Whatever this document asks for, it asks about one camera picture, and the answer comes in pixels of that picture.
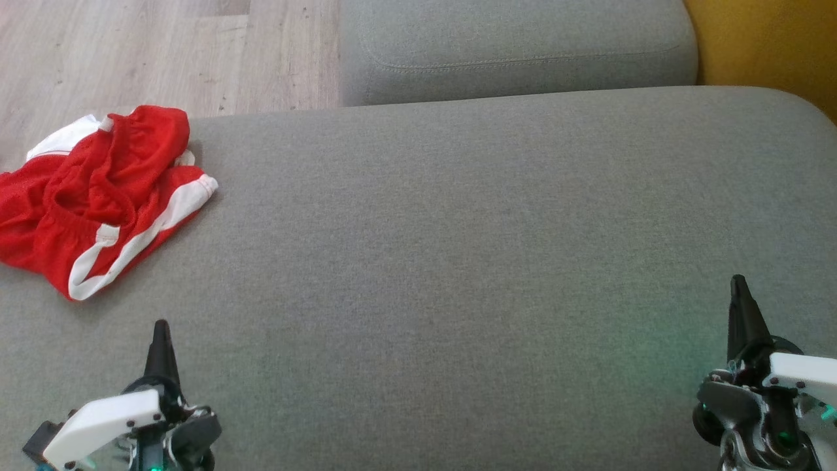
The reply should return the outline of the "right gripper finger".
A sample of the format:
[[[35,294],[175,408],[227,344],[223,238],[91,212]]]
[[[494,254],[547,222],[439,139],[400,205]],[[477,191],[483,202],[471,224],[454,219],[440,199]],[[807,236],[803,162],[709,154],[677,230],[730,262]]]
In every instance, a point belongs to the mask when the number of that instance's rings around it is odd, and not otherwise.
[[[744,275],[733,275],[728,308],[727,360],[753,360],[771,346],[772,335]]]

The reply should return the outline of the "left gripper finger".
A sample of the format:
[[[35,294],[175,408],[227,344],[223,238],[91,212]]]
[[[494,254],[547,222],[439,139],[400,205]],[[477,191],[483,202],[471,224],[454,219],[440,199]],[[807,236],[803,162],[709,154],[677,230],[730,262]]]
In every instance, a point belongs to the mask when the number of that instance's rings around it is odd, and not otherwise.
[[[170,327],[165,319],[159,319],[154,324],[145,364],[145,383],[162,385],[170,393],[180,393],[179,367]]]

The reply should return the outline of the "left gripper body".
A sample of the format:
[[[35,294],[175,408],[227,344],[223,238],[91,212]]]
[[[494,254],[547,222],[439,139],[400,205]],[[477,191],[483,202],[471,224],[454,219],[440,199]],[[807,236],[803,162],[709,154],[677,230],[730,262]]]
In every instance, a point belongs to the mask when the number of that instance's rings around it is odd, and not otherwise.
[[[128,471],[215,471],[213,444],[222,427],[209,406],[190,405],[179,390],[144,385],[44,421],[23,453],[36,471],[96,471],[92,455],[114,445]]]

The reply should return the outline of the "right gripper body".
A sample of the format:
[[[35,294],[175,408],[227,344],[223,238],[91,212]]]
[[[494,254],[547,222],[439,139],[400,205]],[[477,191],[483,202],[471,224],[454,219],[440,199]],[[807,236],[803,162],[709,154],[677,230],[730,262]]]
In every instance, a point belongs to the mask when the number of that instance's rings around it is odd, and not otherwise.
[[[693,426],[718,447],[718,471],[837,471],[837,440],[804,431],[837,427],[837,360],[806,356],[789,340],[729,339],[727,365],[700,383]]]

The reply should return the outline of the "red mesh shorts white trim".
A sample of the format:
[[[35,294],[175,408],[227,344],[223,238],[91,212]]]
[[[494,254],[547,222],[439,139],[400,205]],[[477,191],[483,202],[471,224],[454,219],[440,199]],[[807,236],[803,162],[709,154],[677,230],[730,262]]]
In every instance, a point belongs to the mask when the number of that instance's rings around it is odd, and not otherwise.
[[[39,143],[29,163],[55,163],[33,242],[34,268],[72,301],[137,265],[200,211],[218,182],[192,161],[186,111],[140,105],[84,117]]]

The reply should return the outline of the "red basketball jersey black letters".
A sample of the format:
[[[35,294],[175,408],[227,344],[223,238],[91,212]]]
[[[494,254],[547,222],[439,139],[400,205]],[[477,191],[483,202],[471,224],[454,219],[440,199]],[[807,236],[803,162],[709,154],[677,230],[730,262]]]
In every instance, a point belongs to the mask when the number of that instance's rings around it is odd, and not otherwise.
[[[93,115],[82,116],[27,151],[22,165],[0,173],[0,263],[40,272],[34,236],[45,215],[46,184],[63,159],[101,125]]]

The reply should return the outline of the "large yellow sofa back cushion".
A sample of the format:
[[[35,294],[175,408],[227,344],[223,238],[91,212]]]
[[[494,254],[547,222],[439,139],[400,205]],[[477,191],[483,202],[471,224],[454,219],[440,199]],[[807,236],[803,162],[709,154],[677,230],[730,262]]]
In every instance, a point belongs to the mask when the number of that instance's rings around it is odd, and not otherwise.
[[[837,0],[684,0],[700,84],[783,90],[837,124]]]

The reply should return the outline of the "grey and yellow sofa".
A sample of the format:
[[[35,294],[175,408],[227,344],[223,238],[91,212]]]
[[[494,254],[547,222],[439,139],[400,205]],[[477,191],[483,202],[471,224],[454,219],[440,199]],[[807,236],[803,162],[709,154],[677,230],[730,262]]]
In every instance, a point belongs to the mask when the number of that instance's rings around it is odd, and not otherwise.
[[[192,122],[217,194],[87,302],[0,266],[0,471],[143,372],[156,319],[219,471],[715,471],[691,421],[730,278],[837,357],[837,125],[763,88]]]

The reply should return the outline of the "grey sofa seat cushion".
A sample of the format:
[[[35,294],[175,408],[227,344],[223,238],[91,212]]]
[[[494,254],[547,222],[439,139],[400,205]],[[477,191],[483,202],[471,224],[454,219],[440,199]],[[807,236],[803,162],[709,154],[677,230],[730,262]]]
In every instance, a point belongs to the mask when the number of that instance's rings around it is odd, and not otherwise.
[[[341,0],[344,105],[690,86],[683,0]]]

